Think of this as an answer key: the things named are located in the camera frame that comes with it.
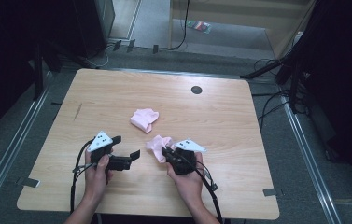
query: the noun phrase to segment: hand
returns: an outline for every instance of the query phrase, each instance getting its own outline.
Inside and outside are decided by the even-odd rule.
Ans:
[[[199,172],[203,171],[203,158],[202,153],[195,153],[196,168]],[[202,201],[202,185],[203,181],[196,172],[192,172],[187,175],[176,175],[172,164],[167,163],[167,174],[175,181],[178,193],[181,196],[182,200],[186,204],[188,203],[198,203]]]
[[[104,155],[98,162],[97,167],[89,168],[85,171],[85,193],[83,200],[88,200],[91,203],[98,204],[101,202],[106,191],[106,185],[111,180],[113,173],[106,167],[109,162],[109,157]],[[91,163],[91,153],[85,152],[85,164]]]
[[[195,156],[198,161],[196,168],[203,174],[202,153],[196,152]],[[167,174],[175,181],[178,193],[190,210],[196,224],[219,224],[218,220],[204,206],[202,201],[203,181],[196,172],[187,175],[176,175],[173,166],[167,163]]]
[[[85,151],[85,164],[91,163],[91,153]],[[106,173],[109,163],[108,155],[104,155],[98,162],[97,167],[90,167],[85,171],[85,193],[77,209],[65,221],[65,223],[89,224],[97,206],[101,202],[106,185],[112,178],[112,172]]]

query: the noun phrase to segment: pink cloth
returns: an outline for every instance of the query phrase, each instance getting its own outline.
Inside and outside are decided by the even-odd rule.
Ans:
[[[151,108],[137,109],[130,118],[130,122],[145,133],[152,131],[152,123],[159,117],[159,112]]]
[[[156,159],[159,163],[165,163],[166,158],[163,156],[162,147],[170,147],[173,144],[171,137],[161,137],[156,135],[150,142],[146,143],[146,149],[151,149],[153,154],[155,154]]]

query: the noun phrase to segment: cable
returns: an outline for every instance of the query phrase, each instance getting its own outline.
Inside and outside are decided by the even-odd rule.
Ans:
[[[189,12],[189,10],[190,10],[190,0],[188,0],[188,2],[187,2],[187,11],[185,13],[185,20],[184,20],[184,37],[182,38],[181,43],[175,48],[170,48],[170,49],[168,49],[168,48],[160,48],[159,50],[164,50],[164,49],[165,50],[176,50],[176,49],[179,49],[179,47],[181,47],[184,44],[185,38],[187,37],[187,20],[188,20],[188,12]]]
[[[255,72],[257,71],[257,64],[261,61],[267,61],[265,66],[268,66],[269,62],[277,62],[279,60],[277,60],[277,59],[259,59],[256,62],[254,62],[254,71]],[[269,72],[274,76],[276,75],[275,73],[272,72],[272,70],[269,70]]]
[[[96,63],[91,62],[88,58],[86,58],[85,60],[86,60],[88,63],[90,63],[91,65],[94,65],[94,66],[96,66],[96,67],[103,67],[103,66],[107,65],[107,64],[108,64],[108,61],[109,61],[109,57],[108,57],[108,54],[106,53],[106,50],[109,49],[109,47],[112,47],[112,46],[113,46],[113,45],[108,45],[108,46],[106,47],[106,49],[104,50],[104,53],[106,54],[106,62],[105,62],[105,63],[103,63],[103,64],[96,64]]]
[[[78,168],[80,157],[82,156],[83,151],[85,150],[85,147],[93,142],[92,140],[89,140],[85,145],[83,145],[82,149],[79,151],[79,154],[77,155],[77,163],[76,163],[76,168]],[[74,212],[74,203],[75,203],[75,197],[76,197],[76,183],[77,183],[77,178],[79,177],[77,175],[77,172],[74,172],[73,176],[73,185],[71,186],[71,197],[70,197],[70,214]]]
[[[269,104],[269,102],[274,99],[277,95],[282,95],[285,94],[286,96],[289,94],[289,90],[285,90],[285,91],[278,91],[277,93],[273,94],[265,103],[265,106],[262,109],[262,116],[260,116],[260,131],[262,132],[262,127],[263,127],[263,118],[267,115],[265,115],[265,110],[266,110],[266,106]]]
[[[216,191],[216,189],[218,188],[216,183],[214,183],[213,178],[211,177],[210,171],[208,170],[208,168],[202,164],[201,162],[197,161],[199,164],[201,164],[204,167],[204,172],[205,172],[205,176],[207,176],[207,178],[211,181],[210,187],[213,191]]]
[[[179,26],[181,27],[181,30],[184,32],[184,35],[187,35],[187,27],[186,27],[186,23],[184,22],[184,26],[182,26],[182,20],[179,20]],[[186,37],[184,37],[184,44],[185,44],[185,48],[182,51],[185,51],[188,48],[188,42],[185,42]]]
[[[271,96],[274,93],[256,93],[256,94],[251,94],[252,97],[259,97],[259,96]]]
[[[289,101],[286,101],[285,103],[282,103],[280,105],[275,106],[274,108],[272,108],[270,111],[268,111],[267,113],[265,113],[264,115],[260,116],[258,119],[263,119],[264,117],[266,117],[268,114],[275,112],[276,110],[280,109],[282,105],[286,105],[288,104]]]
[[[77,174],[77,179],[79,178],[79,176],[80,176],[83,172],[85,172],[87,169],[91,168],[93,165],[97,165],[97,163],[92,162],[91,164],[89,164],[88,166],[86,166],[85,169],[81,170],[81,171],[79,172],[79,174]]]

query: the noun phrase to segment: black cable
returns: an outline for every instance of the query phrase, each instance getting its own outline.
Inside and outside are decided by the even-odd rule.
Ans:
[[[259,59],[259,60],[254,62],[254,71],[257,71],[257,64],[259,62],[261,62],[261,61],[267,61],[266,65],[265,65],[265,66],[267,66],[269,64],[269,62],[275,62],[275,61],[278,61],[278,60],[276,60],[276,59]]]
[[[251,94],[252,97],[259,97],[259,96],[271,96],[275,93],[272,93],[272,92],[268,92],[268,93],[255,93],[255,94]]]
[[[85,167],[83,170],[81,170],[81,171],[79,172],[79,174],[77,174],[77,179],[79,178],[79,176],[80,176],[83,172],[85,172],[87,169],[91,168],[93,165],[97,165],[97,164],[92,162],[92,163],[89,164],[87,167]]]
[[[312,30],[315,30],[317,27],[317,24],[322,21],[321,20],[322,18],[316,18],[316,16],[314,15],[316,13],[316,11],[320,10],[320,8],[317,7],[317,5],[320,2],[321,1],[317,0],[312,6],[310,6],[308,8],[307,12],[313,8],[312,13],[311,13],[312,16],[310,17],[309,22],[307,23],[306,28],[305,28],[300,40],[286,53],[286,55],[284,55],[279,60],[275,60],[273,63],[267,64],[266,66],[262,67],[258,71],[254,71],[253,73],[250,73],[248,75],[241,75],[240,78],[252,79],[252,78],[261,76],[262,74],[269,72],[272,69],[275,69],[276,67],[278,67],[280,65],[282,65],[283,67],[289,67],[289,65],[286,65],[286,63],[287,64],[293,63],[293,60],[295,60],[295,55],[300,54],[301,49],[304,48],[306,45],[306,41],[308,41],[311,38],[311,35],[313,33]],[[301,22],[303,22],[304,19],[306,19],[306,17],[307,17],[307,13],[304,14]],[[283,84],[284,82],[286,82],[287,78],[276,76],[275,80],[276,80],[277,84]]]
[[[211,174],[210,174],[210,171],[208,170],[208,168],[201,162],[197,161],[199,164],[201,164],[203,167],[204,167],[204,171],[207,171],[207,174],[208,174],[208,178],[210,179],[211,183],[210,183],[210,187],[213,191],[216,191],[217,189],[217,185],[216,183],[214,183],[214,180],[213,178],[211,177]]]
[[[274,99],[277,95],[282,95],[282,94],[289,94],[288,90],[285,91],[278,91],[277,93],[273,94],[265,103],[265,106],[262,109],[262,116],[260,117],[260,131],[262,131],[262,127],[263,127],[263,118],[265,116],[265,110],[266,110],[266,106],[269,104],[269,102]]]
[[[214,191],[212,190],[212,186],[210,186],[207,182],[207,180],[204,178],[204,176],[199,172],[199,170],[196,168],[196,166],[192,165],[185,157],[179,155],[178,153],[175,152],[175,154],[177,154],[177,156],[179,158],[181,158],[183,161],[185,161],[198,175],[199,177],[202,179],[205,187],[207,188],[208,192],[211,195],[211,198],[213,199],[213,203],[214,206],[216,207],[216,211],[217,211],[217,220],[219,221],[219,223],[222,223],[222,214],[221,211],[219,210],[219,204],[218,204],[218,200],[217,200],[217,195],[214,193]]]
[[[289,103],[289,101],[286,101],[285,103],[282,103],[282,104],[280,104],[280,105],[275,106],[275,107],[272,108],[270,111],[268,111],[268,112],[266,112],[264,115],[260,116],[258,119],[263,119],[263,118],[265,118],[265,117],[266,117],[267,115],[269,115],[270,113],[275,112],[276,110],[280,109],[282,105],[286,105],[286,104],[288,104],[288,103]]]
[[[188,12],[189,12],[189,10],[190,10],[190,0],[188,0],[188,2],[187,2],[187,12],[185,13],[185,20],[184,20],[184,37],[182,38],[181,43],[175,48],[170,48],[170,49],[161,48],[161,49],[176,50],[176,49],[179,49],[179,47],[181,47],[184,44],[185,39],[187,37],[187,20],[188,20]]]
[[[79,154],[77,155],[76,168],[78,168],[80,157],[82,156],[82,153],[85,150],[85,147],[87,145],[91,144],[93,140],[94,140],[94,138],[92,140],[89,140],[87,143],[85,143],[85,145],[83,145],[82,149],[79,151]],[[79,177],[79,175],[77,175],[77,172],[75,171],[74,176],[73,176],[73,185],[71,186],[70,214],[72,214],[74,212],[74,203],[75,203],[75,197],[76,197],[76,183],[77,183],[78,177]]]

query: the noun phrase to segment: finger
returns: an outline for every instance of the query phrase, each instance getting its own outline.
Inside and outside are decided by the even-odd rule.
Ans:
[[[106,175],[106,167],[109,163],[108,155],[104,155],[97,164],[96,173],[98,175]]]
[[[167,174],[173,178],[173,176],[175,176],[176,173],[175,173],[175,170],[173,169],[172,164],[170,164],[170,162],[167,162],[166,165],[167,165]]]
[[[196,168],[197,169],[203,169],[203,156],[201,152],[196,152],[195,153],[196,160]]]
[[[114,176],[114,173],[111,170],[108,170],[108,173],[106,173],[106,176],[108,177],[108,180],[111,180],[112,176]]]
[[[91,152],[88,150],[85,150],[85,164],[91,163]]]

